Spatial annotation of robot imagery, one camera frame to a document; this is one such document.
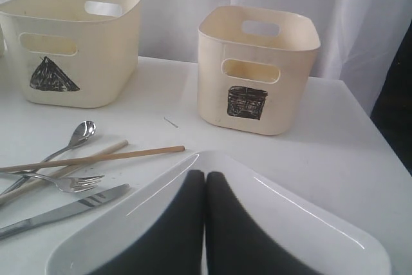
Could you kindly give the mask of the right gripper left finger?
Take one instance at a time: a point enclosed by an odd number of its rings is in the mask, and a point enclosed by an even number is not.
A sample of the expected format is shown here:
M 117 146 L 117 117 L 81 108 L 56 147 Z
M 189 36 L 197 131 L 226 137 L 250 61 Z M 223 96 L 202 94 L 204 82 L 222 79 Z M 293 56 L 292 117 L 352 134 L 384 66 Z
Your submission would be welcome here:
M 94 274 L 200 274 L 203 250 L 205 175 L 190 170 L 155 223 Z

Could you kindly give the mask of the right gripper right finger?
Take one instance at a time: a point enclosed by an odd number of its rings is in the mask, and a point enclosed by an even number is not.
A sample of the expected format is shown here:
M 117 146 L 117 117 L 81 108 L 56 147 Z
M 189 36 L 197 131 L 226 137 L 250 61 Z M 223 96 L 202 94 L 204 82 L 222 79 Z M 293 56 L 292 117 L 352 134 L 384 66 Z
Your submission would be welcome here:
M 206 180 L 205 241 L 209 274 L 318 274 L 271 239 L 217 171 Z

